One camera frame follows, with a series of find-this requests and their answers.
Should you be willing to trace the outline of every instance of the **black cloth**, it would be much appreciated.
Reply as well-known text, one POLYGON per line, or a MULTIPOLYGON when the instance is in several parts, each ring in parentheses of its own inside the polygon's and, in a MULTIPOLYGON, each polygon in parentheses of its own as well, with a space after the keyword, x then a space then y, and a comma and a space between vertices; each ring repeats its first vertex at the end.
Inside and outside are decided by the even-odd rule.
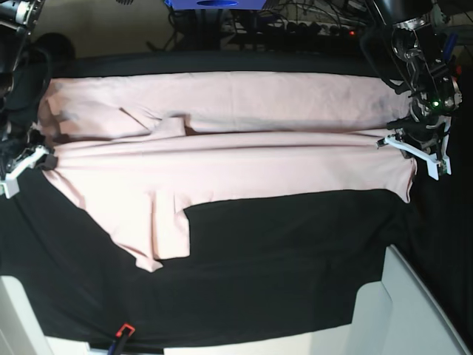
POLYGON ((23 283, 46 335, 135 345, 221 345, 351 322, 385 248, 409 248, 411 208, 391 192, 238 200, 186 211, 191 256, 149 273, 38 172, 0 201, 1 274, 23 283))
MULTIPOLYGON (((366 64, 343 63, 313 55, 267 53, 172 53, 93 58, 59 65, 55 68, 55 76, 74 78, 212 70, 372 76, 366 64)), ((24 76, 28 80, 17 86, 11 104, 20 107, 27 104, 28 98, 41 89, 43 74, 41 66, 32 67, 24 76)), ((387 208, 386 216, 391 213, 389 218, 392 218, 393 226, 398 226, 399 233, 389 240, 389 232, 380 228, 379 239, 358 240, 358 246, 361 248, 366 242, 364 251, 369 254, 376 248, 380 251, 382 244, 397 243, 467 342, 473 339, 473 194, 468 175, 472 170, 469 143, 473 132, 472 76, 471 70, 464 70, 459 82, 464 103, 461 117, 452 127, 449 144, 453 176, 434 181, 426 175, 425 165, 420 162, 411 206, 399 205, 397 198, 389 196, 388 192, 336 192, 327 202, 327 213, 332 211, 333 216, 345 214, 347 219, 339 224, 351 224, 353 233, 366 231, 366 225, 370 223, 379 223, 379 210, 387 208), (349 203, 351 209, 348 206, 338 210, 337 201, 340 206, 349 203), (370 210, 360 217, 358 205, 364 206, 360 208, 366 212, 372 208, 372 214, 370 210), (416 212, 411 208, 418 209, 420 220, 412 217, 416 212)), ((34 117, 34 112, 29 115, 22 112, 18 120, 34 117)), ((289 335, 322 327, 324 310, 320 311, 320 305, 317 305, 321 298, 316 297, 313 288, 305 298, 300 296, 305 292, 304 285, 316 285, 314 280, 321 280, 321 269, 316 264, 310 269, 309 258, 302 257, 304 253, 317 254, 317 248, 320 248, 319 254, 327 251, 324 249, 327 244, 323 243, 307 247, 307 236, 320 230, 313 220, 320 217, 317 210, 320 206, 315 204, 321 202, 321 197, 306 195, 195 206, 187 211, 191 221, 192 256, 167 261, 165 269, 148 274, 137 269, 132 257, 113 245, 86 214, 71 206, 38 172, 26 173, 20 183, 23 191, 14 201, 0 202, 0 274, 12 274, 25 283, 35 312, 49 335, 108 342, 125 319, 136 322, 138 328, 141 325, 141 331, 133 336, 135 344, 140 348, 147 345, 153 348, 242 342, 273 337, 279 332, 289 335), (305 205, 301 205, 301 198, 305 199, 305 205), (253 224, 258 216, 261 217, 259 227, 253 224), (277 263, 276 259, 270 258, 275 252, 292 252, 293 255, 287 261, 277 263), (261 260, 252 259, 255 255, 261 260), (246 263, 247 268, 237 267, 246 263), (274 273, 265 277, 265 270, 274 273)), ((334 231, 338 228, 341 226, 337 224, 334 231)), ((347 250, 336 248, 335 244, 333 247, 346 255, 344 251, 347 250)), ((368 280, 371 271, 369 268, 366 271, 364 276, 368 280)), ((379 270, 373 271, 371 277, 378 279, 379 270)), ((341 313, 337 316, 340 323, 351 317, 348 308, 352 308, 352 301, 351 297, 349 306, 343 303, 346 313, 342 308, 338 310, 343 313, 343 317, 341 313)))

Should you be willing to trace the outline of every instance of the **wire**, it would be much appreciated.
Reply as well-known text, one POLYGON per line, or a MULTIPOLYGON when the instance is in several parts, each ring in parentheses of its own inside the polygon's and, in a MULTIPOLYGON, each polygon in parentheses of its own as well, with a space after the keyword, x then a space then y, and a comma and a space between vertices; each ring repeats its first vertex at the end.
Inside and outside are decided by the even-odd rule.
POLYGON ((296 6, 296 24, 299 24, 299 6, 296 6))
POLYGON ((455 6, 457 9, 459 9, 462 13, 465 14, 465 16, 468 18, 468 20, 470 20, 472 23, 473 23, 473 18, 465 11, 465 9, 463 8, 463 6, 460 6, 460 4, 457 3, 456 0, 453 0, 453 6, 455 6))
MULTIPOLYGON (((298 3, 296 3, 296 2, 290 1, 290 2, 284 3, 284 5, 300 6, 300 5, 302 5, 302 4, 298 4, 298 3)), ((338 27, 341 28, 340 22, 338 22, 338 21, 335 19, 335 17, 333 17, 332 15, 330 15, 327 11, 321 9, 320 7, 317 7, 316 5, 306 4, 305 6, 310 7, 310 8, 315 8, 315 9, 321 11, 323 14, 327 15, 328 17, 330 17, 330 18, 332 19, 332 21, 333 21, 334 24, 337 24, 338 27)))
POLYGON ((282 3, 282 4, 277 4, 275 7, 271 8, 271 11, 276 11, 277 13, 282 12, 287 6, 289 5, 288 2, 282 3))
POLYGON ((352 12, 348 11, 347 9, 340 8, 337 4, 333 3, 333 0, 328 0, 328 1, 330 1, 330 3, 328 3, 327 0, 314 0, 314 1, 325 2, 326 4, 329 4, 330 8, 335 13, 338 13, 341 16, 345 16, 345 18, 347 18, 349 20, 355 21, 357 19, 360 19, 360 17, 361 17, 360 13, 355 14, 355 13, 352 13, 352 12))
POLYGON ((237 35, 237 34, 238 34, 238 28, 237 28, 237 26, 236 26, 236 25, 237 25, 237 18, 236 18, 236 16, 235 16, 233 13, 232 13, 231 15, 232 15, 231 21, 234 23, 235 35, 237 35))
POLYGON ((174 39, 174 46, 176 46, 176 42, 177 42, 177 31, 174 30, 174 32, 172 33, 171 37, 169 37, 168 41, 166 42, 166 44, 164 44, 164 47, 163 47, 163 50, 167 50, 169 45, 171 44, 172 40, 174 39))
MULTIPOLYGON (((28 53, 28 49, 25 50, 21 55, 24 55, 24 54, 26 54, 24 64, 23 64, 23 67, 21 68, 20 74, 18 75, 18 77, 16 79, 15 85, 13 87, 13 92, 15 92, 17 87, 21 86, 21 82, 23 81, 23 77, 24 77, 24 72, 27 71, 27 68, 30 65, 30 54, 28 53)), ((0 113, 3 113, 3 111, 8 110, 7 109, 7 104, 5 102, 5 98, 3 98, 3 100, 4 100, 3 104, 0 107, 0 113)))
POLYGON ((338 15, 337 11, 335 10, 335 8, 332 6, 332 4, 328 0, 324 0, 324 2, 327 3, 327 5, 330 6, 330 9, 332 9, 333 12, 337 15, 338 28, 341 30, 340 16, 338 15))
POLYGON ((50 87, 50 82, 52 78, 52 58, 51 58, 50 53, 44 48, 37 47, 37 46, 32 46, 31 48, 29 48, 29 50, 35 51, 43 55, 44 61, 46 63, 46 72, 44 73, 41 89, 38 91, 34 99, 32 99, 28 105, 19 107, 17 109, 9 109, 8 112, 19 112, 25 109, 32 108, 33 106, 39 103, 39 101, 43 98, 44 94, 46 93, 47 89, 50 87))
POLYGON ((270 10, 270 12, 275 15, 275 16, 278 16, 281 20, 285 20, 286 22, 289 22, 289 20, 287 19, 286 16, 282 15, 281 13, 274 13, 272 10, 270 10))
MULTIPOLYGON (((303 9, 305 12, 307 11, 310 11, 312 13, 323 13, 323 14, 330 14, 331 16, 336 16, 335 13, 329 13, 329 12, 324 12, 323 10, 318 10, 318 9, 313 9, 313 8, 310 8, 308 4, 298 4, 297 5, 299 8, 303 9)), ((343 17, 343 16, 339 16, 340 20, 343 21, 343 22, 349 22, 351 24, 356 24, 356 26, 358 27, 360 24, 366 26, 366 22, 365 21, 362 21, 361 18, 357 18, 357 19, 354 19, 354 18, 346 18, 346 17, 343 17)))

